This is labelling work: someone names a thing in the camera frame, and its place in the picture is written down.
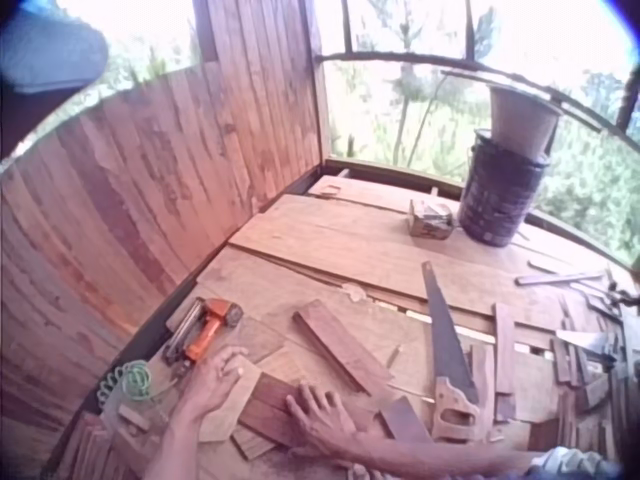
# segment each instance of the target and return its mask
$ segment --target bucket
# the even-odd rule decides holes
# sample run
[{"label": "bucket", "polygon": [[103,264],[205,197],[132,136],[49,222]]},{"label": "bucket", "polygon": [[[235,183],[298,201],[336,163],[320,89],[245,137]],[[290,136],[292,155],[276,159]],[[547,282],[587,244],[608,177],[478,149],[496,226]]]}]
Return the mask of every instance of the bucket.
[{"label": "bucket", "polygon": [[545,155],[531,160],[497,145],[489,130],[476,130],[471,169],[458,211],[460,226],[479,242],[508,245],[524,221],[548,165]]},{"label": "bucket", "polygon": [[491,137],[507,150],[538,158],[562,112],[541,98],[491,85]]}]

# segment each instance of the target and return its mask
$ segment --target curved wooden wall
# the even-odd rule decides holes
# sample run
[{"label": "curved wooden wall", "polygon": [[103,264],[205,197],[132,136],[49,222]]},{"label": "curved wooden wall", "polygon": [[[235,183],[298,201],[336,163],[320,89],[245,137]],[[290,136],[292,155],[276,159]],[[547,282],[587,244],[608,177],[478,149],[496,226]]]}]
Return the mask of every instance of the curved wooden wall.
[{"label": "curved wooden wall", "polygon": [[320,163],[297,0],[210,0],[217,62],[106,99],[2,176],[2,444],[41,468],[176,286]]}]

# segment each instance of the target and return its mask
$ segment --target gray bucket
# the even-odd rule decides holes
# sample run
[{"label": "gray bucket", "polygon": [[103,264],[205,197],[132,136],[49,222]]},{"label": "gray bucket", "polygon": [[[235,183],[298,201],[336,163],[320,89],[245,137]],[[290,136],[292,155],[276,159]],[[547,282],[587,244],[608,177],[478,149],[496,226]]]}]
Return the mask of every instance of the gray bucket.
[{"label": "gray bucket", "polygon": [[489,130],[476,130],[458,212],[460,226],[479,242],[508,245],[529,212],[547,166],[545,155],[531,160],[497,145]]}]

